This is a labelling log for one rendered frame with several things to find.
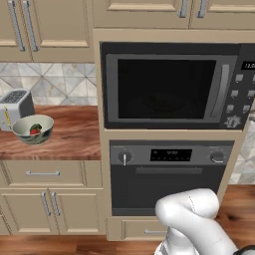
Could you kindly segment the grey microwave door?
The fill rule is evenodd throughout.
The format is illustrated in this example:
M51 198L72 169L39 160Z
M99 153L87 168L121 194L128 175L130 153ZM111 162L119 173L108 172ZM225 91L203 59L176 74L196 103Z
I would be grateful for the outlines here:
M217 123L237 58L226 55L108 54L108 120L120 123ZM220 114L221 68L230 66Z

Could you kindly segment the black oven door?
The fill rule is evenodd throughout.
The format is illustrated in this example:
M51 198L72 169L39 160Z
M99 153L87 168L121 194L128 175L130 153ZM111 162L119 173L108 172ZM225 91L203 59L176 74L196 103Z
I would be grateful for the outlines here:
M200 174L139 174L137 167L187 167L184 165L114 165L111 167L112 216L154 216L156 202L170 194L210 188L217 192L224 165L199 165Z

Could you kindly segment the beige lower cupboard door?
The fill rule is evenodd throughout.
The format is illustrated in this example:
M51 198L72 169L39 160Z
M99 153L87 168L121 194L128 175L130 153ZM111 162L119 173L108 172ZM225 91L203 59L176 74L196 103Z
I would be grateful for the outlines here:
M41 193L46 191L51 215L46 214ZM54 235L58 226L46 188L0 188L0 207L16 235Z
M57 193L61 234L97 235L105 233L103 190L101 188L51 189Z

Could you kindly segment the beige cupboard door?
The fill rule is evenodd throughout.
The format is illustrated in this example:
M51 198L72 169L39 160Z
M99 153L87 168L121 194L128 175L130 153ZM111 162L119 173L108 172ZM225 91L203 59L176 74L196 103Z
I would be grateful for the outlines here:
M201 0L193 0L191 29L255 30L255 0L207 0L205 16L197 18Z
M182 0L93 0L96 28L187 29L187 14L179 18Z
M101 188L51 189L57 193L61 234L97 235L105 233L103 190Z
M18 46L8 0L0 0L0 62L32 62L31 46L21 7L21 0L14 1L25 52L21 52Z
M51 215L46 214L41 193L46 191ZM16 235L54 235L58 226L46 188L0 188L0 207Z
M93 50L92 0L33 0L40 37L34 62L91 63Z

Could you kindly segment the white green patterned bowl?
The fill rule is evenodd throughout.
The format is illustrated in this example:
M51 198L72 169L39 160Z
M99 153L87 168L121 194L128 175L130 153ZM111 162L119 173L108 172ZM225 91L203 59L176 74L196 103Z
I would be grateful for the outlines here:
M30 135L30 127L33 124L42 126L41 132ZM13 124L13 133L26 144L38 145L48 140L52 134L54 120L45 115L32 115L19 119Z

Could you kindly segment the beige upper cupboard door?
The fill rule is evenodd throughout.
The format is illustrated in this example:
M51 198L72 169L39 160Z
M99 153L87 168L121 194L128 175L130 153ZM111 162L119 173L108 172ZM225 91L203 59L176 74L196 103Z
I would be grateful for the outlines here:
M33 0L40 37L34 62L91 63L93 50L92 0Z
M93 0L96 28L187 29L187 14L179 18L182 0Z
M207 0L205 16L197 18L201 0L193 0L191 29L255 30L255 0Z
M8 0L0 0L0 62L32 62L31 46L21 7L21 0L14 1L25 52L21 52L18 46Z

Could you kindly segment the black microwave oven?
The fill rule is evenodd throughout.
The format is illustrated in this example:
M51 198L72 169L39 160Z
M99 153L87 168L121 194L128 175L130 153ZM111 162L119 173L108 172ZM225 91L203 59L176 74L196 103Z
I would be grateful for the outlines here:
M248 43L155 43L102 42L101 69L104 122L108 129L244 129L255 99L255 44ZM135 55L226 55L237 62L217 123L120 123L108 120L107 68L108 54Z

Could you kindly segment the black built-in oven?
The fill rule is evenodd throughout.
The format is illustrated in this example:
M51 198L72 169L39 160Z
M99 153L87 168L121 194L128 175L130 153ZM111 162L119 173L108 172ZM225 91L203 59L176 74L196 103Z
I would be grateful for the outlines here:
M123 166L119 153L126 150L131 153L127 165L224 165L226 170L233 145L232 140L112 140L110 166ZM214 151L224 154L223 163L211 161Z

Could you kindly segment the grey oven knob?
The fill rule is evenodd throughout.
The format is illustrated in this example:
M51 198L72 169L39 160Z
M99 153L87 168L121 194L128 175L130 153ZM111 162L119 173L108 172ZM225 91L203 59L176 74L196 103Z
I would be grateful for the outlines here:
M215 163L223 163L224 162L224 154L221 151L214 151L210 155L210 159Z
M119 161L123 164L123 166L126 166L130 160L131 153L129 151L124 150L119 153Z

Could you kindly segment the beige tall appliance cabinet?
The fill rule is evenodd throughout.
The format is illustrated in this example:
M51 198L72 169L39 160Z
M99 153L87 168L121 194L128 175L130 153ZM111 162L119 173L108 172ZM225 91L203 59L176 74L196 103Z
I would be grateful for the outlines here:
M255 44L255 32L252 31L215 31L207 30L159 30L159 29L96 29L93 32L98 111L100 123L101 161L106 219L112 217L112 190L110 166L110 142L112 140L232 140L234 142L225 173L215 192L222 197L225 194L234 164L244 141L248 123L244 129L108 129L104 122L101 50L102 42L155 42L155 43L248 43Z

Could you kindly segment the beige drawer front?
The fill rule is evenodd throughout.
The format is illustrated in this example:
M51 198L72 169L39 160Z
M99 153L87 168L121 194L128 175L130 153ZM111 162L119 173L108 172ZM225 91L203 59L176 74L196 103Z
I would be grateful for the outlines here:
M109 241L158 241L165 234L144 234L144 229L167 231L155 216L112 216L107 219Z
M2 160L3 171L9 186L75 186L100 188L101 164L97 160ZM26 171L55 172L59 176L29 176Z

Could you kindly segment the white toaster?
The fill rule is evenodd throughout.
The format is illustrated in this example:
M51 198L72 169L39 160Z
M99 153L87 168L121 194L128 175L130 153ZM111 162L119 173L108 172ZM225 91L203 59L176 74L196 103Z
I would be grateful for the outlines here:
M27 89L14 89L0 99L0 129L11 131L16 121L34 113L31 92Z

